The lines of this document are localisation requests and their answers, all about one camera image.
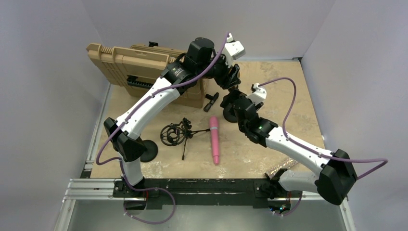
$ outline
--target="pink cylinder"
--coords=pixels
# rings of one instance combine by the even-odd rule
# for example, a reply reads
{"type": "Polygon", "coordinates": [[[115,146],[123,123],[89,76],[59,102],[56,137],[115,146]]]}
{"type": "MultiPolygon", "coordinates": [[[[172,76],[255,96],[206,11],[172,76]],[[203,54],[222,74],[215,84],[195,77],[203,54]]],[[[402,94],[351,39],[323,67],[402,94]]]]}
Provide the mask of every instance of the pink cylinder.
{"type": "Polygon", "coordinates": [[[219,164],[219,142],[218,142],[218,120],[217,117],[212,116],[210,118],[210,130],[211,130],[211,150],[213,152],[213,161],[215,165],[219,164]]]}

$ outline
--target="black round base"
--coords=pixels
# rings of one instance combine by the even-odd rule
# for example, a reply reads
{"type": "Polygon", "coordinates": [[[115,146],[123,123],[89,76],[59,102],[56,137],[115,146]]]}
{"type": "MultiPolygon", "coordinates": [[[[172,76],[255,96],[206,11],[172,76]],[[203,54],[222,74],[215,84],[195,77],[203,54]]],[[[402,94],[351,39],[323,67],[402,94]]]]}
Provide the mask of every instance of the black round base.
{"type": "Polygon", "coordinates": [[[140,161],[146,163],[154,160],[159,153],[157,144],[150,140],[143,141],[143,144],[146,146],[147,150],[140,156],[140,161]]]}
{"type": "Polygon", "coordinates": [[[231,115],[230,110],[232,110],[232,104],[228,104],[222,111],[222,115],[224,116],[224,119],[227,120],[230,123],[236,123],[238,122],[237,117],[235,115],[231,115]]]}

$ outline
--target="gray floor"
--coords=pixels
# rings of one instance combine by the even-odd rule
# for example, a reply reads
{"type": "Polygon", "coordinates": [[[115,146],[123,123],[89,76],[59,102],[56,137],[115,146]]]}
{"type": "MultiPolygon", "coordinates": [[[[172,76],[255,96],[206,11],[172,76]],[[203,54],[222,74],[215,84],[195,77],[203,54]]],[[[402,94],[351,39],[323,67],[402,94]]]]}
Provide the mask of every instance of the gray floor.
{"type": "MultiPolygon", "coordinates": [[[[345,231],[340,207],[323,200],[304,200],[291,215],[279,218],[267,209],[250,206],[177,206],[174,217],[162,225],[147,225],[123,216],[123,201],[77,200],[70,231],[345,231]]],[[[171,206],[147,210],[140,218],[159,221],[171,206]]]]}

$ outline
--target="wooden table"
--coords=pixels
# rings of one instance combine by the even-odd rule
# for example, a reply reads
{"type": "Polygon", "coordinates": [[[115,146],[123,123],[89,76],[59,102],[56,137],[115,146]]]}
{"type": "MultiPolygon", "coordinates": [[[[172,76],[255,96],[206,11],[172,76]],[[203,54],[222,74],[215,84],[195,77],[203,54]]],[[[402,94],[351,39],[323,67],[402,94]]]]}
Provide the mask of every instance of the wooden table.
{"type": "MultiPolygon", "coordinates": [[[[287,62],[238,62],[241,67],[240,90],[250,93],[253,83],[263,83],[277,77],[290,77],[297,85],[297,97],[293,110],[286,123],[291,134],[319,147],[323,146],[322,136],[316,115],[309,96],[305,77],[300,63],[287,62]]],[[[293,97],[292,84],[281,80],[265,86],[268,92],[264,106],[258,111],[261,117],[267,118],[279,125],[288,111],[293,97]]],[[[208,113],[202,109],[170,104],[163,109],[146,127],[141,138],[153,140],[159,147],[157,157],[142,163],[143,175],[147,178],[263,178],[264,173],[272,167],[279,166],[287,156],[250,142],[243,133],[239,132],[237,124],[227,122],[222,116],[219,104],[224,95],[213,80],[210,80],[207,93],[213,95],[219,92],[219,99],[208,113]],[[170,123],[179,123],[183,117],[192,122],[192,130],[208,128],[208,120],[217,116],[220,140],[220,164],[215,166],[211,155],[210,133],[195,135],[187,141],[185,160],[181,160],[183,145],[168,147],[160,141],[161,129],[170,123]]],[[[124,88],[113,86],[112,97],[109,102],[107,117],[117,118],[138,101],[128,95],[124,88]]],[[[99,148],[107,139],[102,132],[99,148]]],[[[102,153],[101,160],[117,156],[112,145],[109,144],[102,153]]],[[[307,170],[301,164],[292,168],[296,171],[307,170]]],[[[119,178],[120,168],[117,161],[103,166],[94,164],[92,178],[119,178]]]]}

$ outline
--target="white wall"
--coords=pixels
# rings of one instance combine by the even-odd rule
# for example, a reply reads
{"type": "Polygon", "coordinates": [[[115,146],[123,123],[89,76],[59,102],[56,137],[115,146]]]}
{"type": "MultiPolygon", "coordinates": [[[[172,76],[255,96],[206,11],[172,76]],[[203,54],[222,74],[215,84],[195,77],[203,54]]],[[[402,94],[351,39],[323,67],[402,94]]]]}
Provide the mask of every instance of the white wall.
{"type": "Polygon", "coordinates": [[[79,0],[0,3],[0,230],[52,230],[107,82],[79,0]]]}
{"type": "Polygon", "coordinates": [[[406,0],[337,0],[302,60],[327,147],[390,160],[350,192],[362,231],[407,230],[407,12],[406,0]]]}
{"type": "Polygon", "coordinates": [[[202,36],[219,46],[226,31],[244,59],[302,57],[334,0],[83,0],[105,46],[156,41],[186,50],[202,36]]]}

